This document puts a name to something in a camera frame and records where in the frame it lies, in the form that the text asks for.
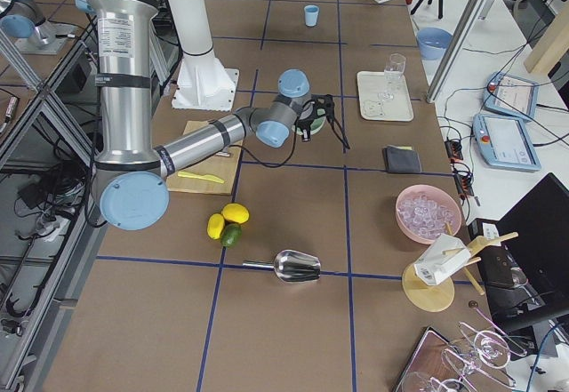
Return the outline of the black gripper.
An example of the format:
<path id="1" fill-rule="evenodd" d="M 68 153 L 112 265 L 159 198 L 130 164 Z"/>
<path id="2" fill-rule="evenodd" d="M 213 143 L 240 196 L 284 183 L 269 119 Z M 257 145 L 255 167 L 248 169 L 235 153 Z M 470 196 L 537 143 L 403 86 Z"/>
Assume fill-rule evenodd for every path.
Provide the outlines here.
<path id="1" fill-rule="evenodd" d="M 346 150 L 350 149 L 347 135 L 340 122 L 335 117 L 335 105 L 332 95 L 313 95 L 312 98 L 308 100 L 303 107 L 304 110 L 301 113 L 301 117 L 299 119 L 323 117 L 325 119 L 325 122 L 331 126 L 334 136 L 339 140 L 342 147 Z"/>

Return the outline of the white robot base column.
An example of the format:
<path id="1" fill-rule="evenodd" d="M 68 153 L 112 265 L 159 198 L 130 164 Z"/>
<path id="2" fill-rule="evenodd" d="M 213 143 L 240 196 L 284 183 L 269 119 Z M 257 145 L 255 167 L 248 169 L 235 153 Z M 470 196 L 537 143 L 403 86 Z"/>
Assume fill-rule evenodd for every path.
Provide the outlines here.
<path id="1" fill-rule="evenodd" d="M 224 68 L 212 41 L 204 0 L 168 0 L 183 57 L 172 106 L 230 111 L 239 71 Z"/>

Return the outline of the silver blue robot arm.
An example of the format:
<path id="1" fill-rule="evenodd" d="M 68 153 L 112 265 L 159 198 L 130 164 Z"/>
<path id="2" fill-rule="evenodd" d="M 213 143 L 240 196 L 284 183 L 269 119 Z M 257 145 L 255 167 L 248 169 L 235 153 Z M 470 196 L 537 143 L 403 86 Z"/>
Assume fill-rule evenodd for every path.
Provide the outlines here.
<path id="1" fill-rule="evenodd" d="M 57 54 L 76 33 L 75 25 L 46 19 L 35 0 L 1 0 L 1 29 L 21 53 L 44 55 Z"/>
<path id="2" fill-rule="evenodd" d="M 95 199 L 105 220 L 124 230 L 156 223 L 169 204 L 168 176 L 254 135 L 278 148 L 310 135 L 319 118 L 334 124 L 333 99 L 314 94 L 306 75 L 286 70 L 268 108 L 233 109 L 238 71 L 213 49 L 204 0 L 168 0 L 183 53 L 176 108 L 217 110 L 221 118 L 162 146 L 151 139 L 152 20 L 158 0 L 76 0 L 97 19 L 103 149 L 95 159 Z"/>

